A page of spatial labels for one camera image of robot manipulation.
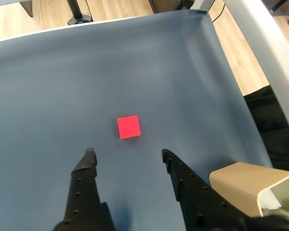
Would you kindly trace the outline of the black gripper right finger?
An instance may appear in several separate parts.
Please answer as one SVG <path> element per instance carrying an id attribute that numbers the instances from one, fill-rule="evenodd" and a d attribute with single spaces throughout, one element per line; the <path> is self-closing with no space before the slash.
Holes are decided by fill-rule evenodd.
<path id="1" fill-rule="evenodd" d="M 187 231 L 246 231 L 247 215 L 228 203 L 177 155 L 162 150 Z"/>

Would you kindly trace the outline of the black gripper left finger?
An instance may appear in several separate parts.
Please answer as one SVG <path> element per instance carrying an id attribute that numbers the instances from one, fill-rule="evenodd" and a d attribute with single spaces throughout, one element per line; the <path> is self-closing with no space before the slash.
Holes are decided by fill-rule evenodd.
<path id="1" fill-rule="evenodd" d="M 113 231 L 115 229 L 107 203 L 100 202 L 95 178 L 97 158 L 93 148 L 71 173 L 64 219 L 54 231 Z"/>

